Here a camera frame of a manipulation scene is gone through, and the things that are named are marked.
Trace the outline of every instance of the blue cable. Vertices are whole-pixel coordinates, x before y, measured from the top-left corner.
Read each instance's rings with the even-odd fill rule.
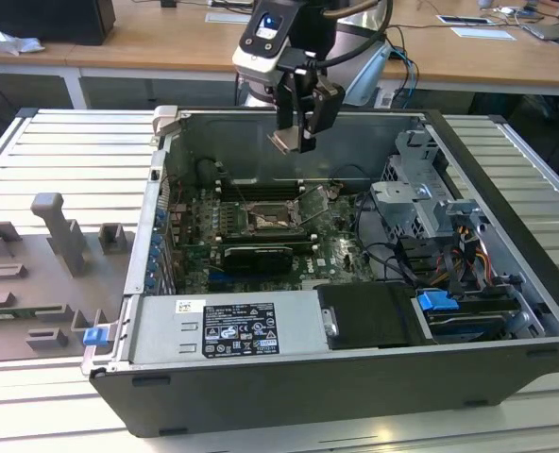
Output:
[[[406,66],[408,67],[408,72],[410,73],[410,78],[412,79],[412,82],[410,84],[410,90],[408,91],[408,98],[405,100],[405,103],[403,104],[403,107],[402,107],[403,109],[405,109],[408,106],[408,103],[410,102],[410,100],[412,99],[412,95],[414,94],[415,71],[414,71],[414,68],[412,67],[412,63],[410,62],[410,59],[408,59],[405,55],[403,55],[401,52],[399,52],[395,48],[393,48],[393,52],[395,52],[403,60],[403,62],[406,64]]]

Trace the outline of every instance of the computer case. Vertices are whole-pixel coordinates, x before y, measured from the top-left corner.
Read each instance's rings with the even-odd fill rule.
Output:
[[[101,45],[115,20],[111,0],[0,0],[0,30],[44,44]]]

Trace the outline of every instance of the wooden desk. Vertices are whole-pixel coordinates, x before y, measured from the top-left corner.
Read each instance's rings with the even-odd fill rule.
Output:
[[[432,1],[443,14],[480,14],[474,0]],[[87,76],[233,80],[231,56],[243,25],[207,23],[206,14],[211,10],[204,6],[160,8],[157,1],[114,0],[114,7],[115,28],[104,45],[45,43],[46,51],[20,57],[0,52],[0,73],[62,76],[75,108],[82,109],[88,107],[81,87],[81,78]],[[556,8],[541,8],[557,13]],[[425,1],[395,0],[391,22],[441,25],[435,14]],[[546,18],[543,22],[554,21]],[[403,28],[406,48],[420,68],[418,88],[559,94],[559,45],[514,27],[501,29],[517,40],[460,38],[448,27]],[[389,36],[399,45],[395,29]],[[403,77],[403,64],[389,61],[380,86],[394,90]]]
[[[234,71],[231,56],[244,30],[242,25],[205,23],[207,10],[191,5],[163,9],[155,2],[136,5],[130,0],[116,0],[114,5],[118,21],[106,44],[74,47],[67,56],[68,65]],[[435,0],[435,5],[442,14],[479,15],[473,0]],[[555,11],[546,8],[546,12]],[[395,0],[391,23],[441,25],[435,14],[428,3]],[[517,41],[460,38],[450,28],[403,31],[421,81],[559,86],[559,45],[514,27],[503,29]],[[389,36],[397,45],[397,31],[391,30]],[[387,64],[384,76],[403,75],[400,62]]]

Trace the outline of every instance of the warning label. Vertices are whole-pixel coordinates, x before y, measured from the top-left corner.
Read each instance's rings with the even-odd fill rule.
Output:
[[[207,359],[280,353],[273,304],[208,305],[203,336]]]

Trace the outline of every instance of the barcode sticker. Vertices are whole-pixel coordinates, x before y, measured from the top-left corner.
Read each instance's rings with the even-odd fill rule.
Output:
[[[179,299],[175,305],[175,313],[202,313],[206,299]]]

